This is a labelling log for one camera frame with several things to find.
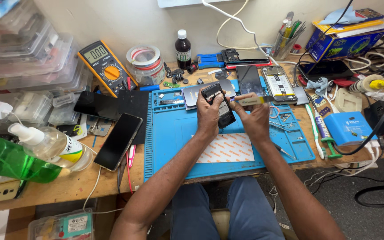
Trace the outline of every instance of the man's left hand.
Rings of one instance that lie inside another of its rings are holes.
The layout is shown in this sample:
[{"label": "man's left hand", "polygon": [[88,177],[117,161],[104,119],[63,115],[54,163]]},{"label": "man's left hand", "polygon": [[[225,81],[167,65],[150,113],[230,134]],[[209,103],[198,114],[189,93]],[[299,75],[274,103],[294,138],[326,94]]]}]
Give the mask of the man's left hand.
[{"label": "man's left hand", "polygon": [[214,100],[213,105],[207,103],[204,97],[201,94],[201,91],[205,88],[201,88],[198,94],[198,100],[196,101],[197,115],[198,115],[198,130],[196,135],[205,137],[205,139],[212,141],[218,134],[218,109],[223,101],[223,95],[218,94]]}]

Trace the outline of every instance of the jeans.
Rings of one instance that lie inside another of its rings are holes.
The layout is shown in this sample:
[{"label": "jeans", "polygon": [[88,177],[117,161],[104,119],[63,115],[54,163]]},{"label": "jeans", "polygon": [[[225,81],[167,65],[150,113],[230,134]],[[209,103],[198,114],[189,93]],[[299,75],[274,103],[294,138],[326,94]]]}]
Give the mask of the jeans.
[{"label": "jeans", "polygon": [[[230,240],[285,239],[274,212],[254,177],[233,181],[227,194]],[[220,239],[201,184],[184,185],[172,200],[171,240]]]}]

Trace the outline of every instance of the cardboard box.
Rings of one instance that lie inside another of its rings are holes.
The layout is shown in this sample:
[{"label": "cardboard box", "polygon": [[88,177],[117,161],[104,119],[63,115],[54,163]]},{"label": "cardboard box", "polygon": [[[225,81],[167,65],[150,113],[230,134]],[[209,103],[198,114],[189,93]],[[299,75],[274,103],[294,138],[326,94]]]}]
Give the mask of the cardboard box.
[{"label": "cardboard box", "polygon": [[[322,34],[323,32],[316,28],[306,45],[306,49],[308,49]],[[316,62],[363,56],[383,35],[384,29],[345,38],[339,38],[335,34],[324,35],[309,50],[309,54]]]}]

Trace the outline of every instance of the blue cloth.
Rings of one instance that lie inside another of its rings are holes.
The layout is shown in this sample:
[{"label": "blue cloth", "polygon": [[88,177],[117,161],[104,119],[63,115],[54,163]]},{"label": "blue cloth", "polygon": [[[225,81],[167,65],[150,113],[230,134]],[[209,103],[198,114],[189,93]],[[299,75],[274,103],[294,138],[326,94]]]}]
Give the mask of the blue cloth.
[{"label": "blue cloth", "polygon": [[[355,24],[367,19],[367,18],[361,18],[361,17],[355,16],[355,11],[353,11],[352,9],[353,7],[349,6],[348,10],[343,15],[342,19],[340,19],[340,21],[338,22],[339,24]],[[337,19],[340,18],[344,10],[345,8],[342,8],[328,14],[328,16],[324,20],[320,21],[318,25],[334,24],[337,21]]]},{"label": "blue cloth", "polygon": [[325,90],[327,89],[327,87],[328,87],[328,79],[326,79],[325,77],[320,77],[320,79],[318,79],[318,81],[316,82],[308,81],[306,83],[305,89],[315,89],[315,93],[318,96],[324,97]]},{"label": "blue cloth", "polygon": [[[254,177],[233,181],[226,207],[230,240],[284,240],[274,212]],[[220,239],[201,184],[184,185],[172,200],[171,240]]]}]

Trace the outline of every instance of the workbench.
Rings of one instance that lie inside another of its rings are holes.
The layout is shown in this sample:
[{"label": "workbench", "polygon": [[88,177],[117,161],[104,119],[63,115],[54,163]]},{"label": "workbench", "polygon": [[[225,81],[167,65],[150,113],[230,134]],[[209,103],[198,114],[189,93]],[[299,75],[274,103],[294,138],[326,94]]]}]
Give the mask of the workbench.
[{"label": "workbench", "polygon": [[[290,55],[285,59],[285,61],[297,62],[299,60],[299,57],[300,56]],[[312,61],[312,59],[308,55],[303,57],[302,60]],[[175,62],[168,63],[167,65],[172,70],[175,70],[178,68],[177,63]],[[293,80],[292,73],[293,73],[294,65],[293,64],[280,64],[280,65],[284,67],[285,72],[290,77],[290,81],[292,82]],[[208,72],[215,69],[217,68],[205,68],[202,70],[197,70],[192,75],[188,74],[185,71],[184,77],[189,80],[189,83],[184,84],[182,82],[179,82],[179,84],[181,86],[195,85],[198,78],[201,78],[204,81],[204,83],[217,81],[217,79],[214,77],[214,74],[212,75],[208,74]],[[237,79],[236,72],[232,71],[228,79]],[[171,79],[166,78],[165,81],[171,82]],[[167,87],[164,87],[162,82],[160,84],[160,88],[166,89]],[[108,93],[107,91],[105,92],[103,88],[100,88],[100,89],[104,94]],[[365,108],[368,106],[368,103],[365,97],[363,97],[362,99],[363,99],[362,106],[363,108]],[[358,153],[352,156],[343,156],[342,158],[333,159],[333,160],[321,159],[316,150],[315,142],[313,140],[314,136],[312,133],[311,121],[309,119],[309,116],[306,112],[304,105],[301,105],[301,106],[291,105],[291,108],[294,108],[293,113],[295,117],[301,120],[299,122],[300,126],[316,156],[316,159],[312,161],[290,164],[293,170],[300,170],[300,169],[313,168],[313,167],[328,167],[334,164],[350,163],[355,161],[365,161],[365,160],[371,159],[371,156],[368,154],[368,152],[365,149],[360,150]],[[106,135],[105,137],[97,136],[95,140],[95,136],[89,134],[87,137],[79,141],[82,142],[83,144],[86,144],[89,147],[92,147],[94,151],[98,152],[100,150],[100,147],[106,140],[107,136],[108,135]],[[341,147],[341,149],[345,152],[348,152],[355,148],[356,146]],[[144,159],[143,149],[144,149],[143,144],[138,145],[136,147],[136,155],[134,157],[134,163],[132,168],[130,169],[131,185],[133,190],[138,189],[140,185],[143,184],[143,159]],[[79,200],[79,199],[86,199],[89,193],[91,192],[91,190],[93,189],[94,184],[96,183],[98,172],[99,172],[99,166],[97,164],[91,163],[87,169],[82,170],[80,172],[70,172],[67,169],[63,169],[59,177],[56,178],[53,182],[48,184],[39,184],[39,183],[29,182],[25,187],[23,193],[18,199],[12,199],[12,200],[0,202],[0,210],[55,203],[55,202],[66,202],[66,201],[73,201],[73,200]],[[120,191],[122,193],[130,191],[126,172],[127,172],[127,169],[125,169],[125,173],[123,175],[121,186],[120,186]],[[234,173],[228,173],[228,174],[222,174],[222,175],[216,175],[216,176],[192,178],[185,181],[185,184],[196,183],[196,182],[219,181],[219,180],[225,180],[225,179],[232,179],[240,176],[251,176],[251,175],[258,175],[258,174],[265,174],[265,173],[267,173],[267,170],[265,168],[262,168],[257,170],[234,172]],[[117,172],[109,172],[106,169],[102,169],[99,183],[93,195],[91,196],[91,198],[118,194],[118,189],[116,186],[116,183],[117,183],[116,178],[117,178]]]}]

